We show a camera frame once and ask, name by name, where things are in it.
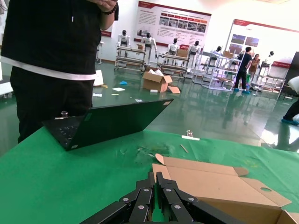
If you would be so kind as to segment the person's left hand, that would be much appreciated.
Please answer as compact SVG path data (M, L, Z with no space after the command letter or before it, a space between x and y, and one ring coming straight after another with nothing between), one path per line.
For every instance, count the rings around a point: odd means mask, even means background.
M116 6L116 0L90 0L90 2L98 5L102 12L110 12Z

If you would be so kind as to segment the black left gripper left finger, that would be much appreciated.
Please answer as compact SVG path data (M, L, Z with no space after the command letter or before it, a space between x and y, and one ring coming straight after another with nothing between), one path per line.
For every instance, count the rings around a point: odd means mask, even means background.
M136 182L135 190L84 220L83 224L142 224L152 220L155 207L154 173Z

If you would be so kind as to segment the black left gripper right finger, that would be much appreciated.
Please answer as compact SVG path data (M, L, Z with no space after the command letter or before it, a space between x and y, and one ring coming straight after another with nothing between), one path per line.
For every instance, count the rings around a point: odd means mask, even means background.
M156 173L159 208L165 220L179 224L236 224L237 219L179 189L174 180Z

